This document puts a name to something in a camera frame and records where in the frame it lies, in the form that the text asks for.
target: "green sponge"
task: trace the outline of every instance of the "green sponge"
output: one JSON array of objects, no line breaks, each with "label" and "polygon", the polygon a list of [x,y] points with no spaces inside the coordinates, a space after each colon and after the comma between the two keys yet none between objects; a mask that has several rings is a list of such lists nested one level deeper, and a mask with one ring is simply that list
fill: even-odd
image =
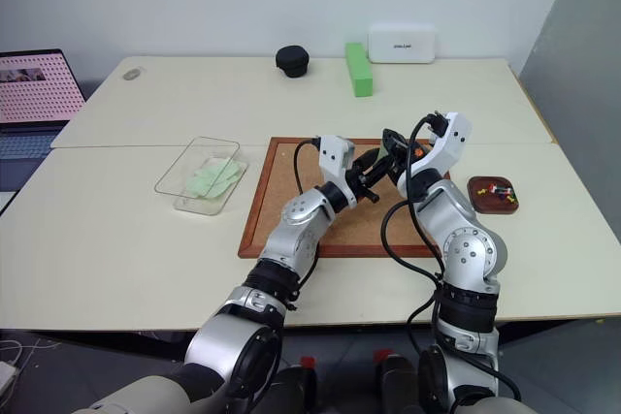
[{"label": "green sponge", "polygon": [[356,97],[373,95],[373,74],[371,63],[367,59],[367,52],[360,43],[345,44],[345,59],[351,77],[353,94]]}]

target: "small round object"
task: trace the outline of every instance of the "small round object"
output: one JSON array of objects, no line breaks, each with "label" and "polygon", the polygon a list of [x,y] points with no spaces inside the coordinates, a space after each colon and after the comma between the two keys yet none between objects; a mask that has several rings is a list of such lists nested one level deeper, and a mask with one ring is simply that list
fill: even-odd
[{"label": "small round object", "polygon": [[125,75],[123,75],[123,79],[126,81],[131,81],[135,80],[139,76],[140,68],[132,68],[130,71],[126,72]]},{"label": "small round object", "polygon": [[276,54],[276,66],[290,78],[306,74],[309,67],[309,53],[302,46],[287,46]]}]

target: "small wooden tray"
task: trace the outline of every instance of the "small wooden tray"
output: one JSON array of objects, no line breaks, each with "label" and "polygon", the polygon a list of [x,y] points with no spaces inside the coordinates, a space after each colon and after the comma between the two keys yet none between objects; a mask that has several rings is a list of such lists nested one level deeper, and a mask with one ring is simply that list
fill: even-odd
[{"label": "small wooden tray", "polygon": [[473,176],[468,180],[468,196],[474,210],[480,213],[514,213],[519,207],[519,200],[514,196],[515,203],[492,193],[477,194],[482,189],[488,189],[490,184],[497,184],[504,188],[515,189],[511,182],[502,176]]},{"label": "small wooden tray", "polygon": [[[263,171],[245,224],[238,251],[243,259],[256,259],[263,250],[270,232],[280,221],[284,205],[298,196],[293,175],[293,151],[303,138],[272,138]],[[352,139],[355,156],[378,147],[379,139]],[[298,157],[300,179],[307,190],[323,184],[318,166],[317,150],[305,145]],[[337,217],[319,247],[321,257],[387,257],[381,245],[379,227],[388,209],[402,200],[397,188],[386,176],[374,188],[380,201],[364,199],[355,209],[345,208]],[[388,241],[402,257],[432,257],[420,236],[415,232],[407,208],[397,211],[387,231]]]}]

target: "gray floor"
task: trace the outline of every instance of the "gray floor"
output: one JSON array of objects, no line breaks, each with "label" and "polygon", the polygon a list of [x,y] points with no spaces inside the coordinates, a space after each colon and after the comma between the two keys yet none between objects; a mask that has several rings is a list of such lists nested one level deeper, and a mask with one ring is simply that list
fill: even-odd
[{"label": "gray floor", "polygon": [[[33,344],[32,334],[3,332]],[[429,336],[419,334],[422,344]],[[621,319],[580,321],[523,338],[502,348],[501,368],[522,390],[526,404],[540,414],[621,412]],[[54,341],[41,339],[39,346]],[[378,413],[373,390],[373,352],[390,348],[415,361],[403,331],[359,334],[295,334],[283,348],[282,366],[301,356],[317,358],[320,412]],[[131,356],[114,351],[61,343],[38,349],[23,369],[5,411],[15,414],[68,413],[136,378],[165,373],[177,361]],[[1,351],[2,360],[15,357]]]}]

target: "laptop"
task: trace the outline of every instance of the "laptop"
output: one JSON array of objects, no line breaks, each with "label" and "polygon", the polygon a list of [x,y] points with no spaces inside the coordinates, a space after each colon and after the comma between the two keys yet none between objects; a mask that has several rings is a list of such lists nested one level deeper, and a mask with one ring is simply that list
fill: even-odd
[{"label": "laptop", "polygon": [[84,105],[58,48],[0,52],[0,191],[17,191]]}]

